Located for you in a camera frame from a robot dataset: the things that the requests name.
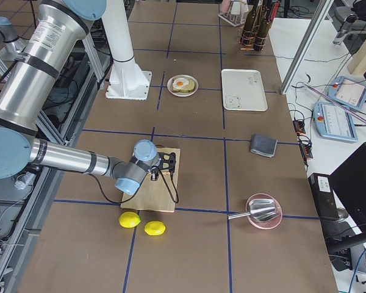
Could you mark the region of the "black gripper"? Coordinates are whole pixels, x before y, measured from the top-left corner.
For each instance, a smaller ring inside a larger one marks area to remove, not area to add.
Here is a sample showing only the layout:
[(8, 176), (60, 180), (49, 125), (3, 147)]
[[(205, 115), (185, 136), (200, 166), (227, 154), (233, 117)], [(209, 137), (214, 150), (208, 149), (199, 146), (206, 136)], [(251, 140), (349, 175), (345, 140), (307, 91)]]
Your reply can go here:
[(175, 171), (176, 153), (158, 152), (158, 154), (160, 157), (160, 162), (156, 168), (156, 171), (151, 173), (151, 181), (157, 181), (157, 174), (161, 171), (168, 171), (171, 175), (173, 175)]

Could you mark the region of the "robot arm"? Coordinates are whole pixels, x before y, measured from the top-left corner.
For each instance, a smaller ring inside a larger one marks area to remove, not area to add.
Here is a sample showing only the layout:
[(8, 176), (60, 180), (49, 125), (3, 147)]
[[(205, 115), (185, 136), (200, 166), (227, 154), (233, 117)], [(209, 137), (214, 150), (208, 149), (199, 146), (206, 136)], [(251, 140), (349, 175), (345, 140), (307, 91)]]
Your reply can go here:
[(108, 176), (134, 196), (147, 175), (172, 170), (175, 158), (149, 140), (134, 145), (128, 162), (38, 137), (42, 108), (77, 41), (89, 47), (93, 23), (101, 20), (112, 59), (108, 98), (145, 100), (151, 72), (136, 63), (123, 1), (42, 1), (39, 22), (18, 54), (0, 92), (0, 179), (28, 165), (91, 176)]

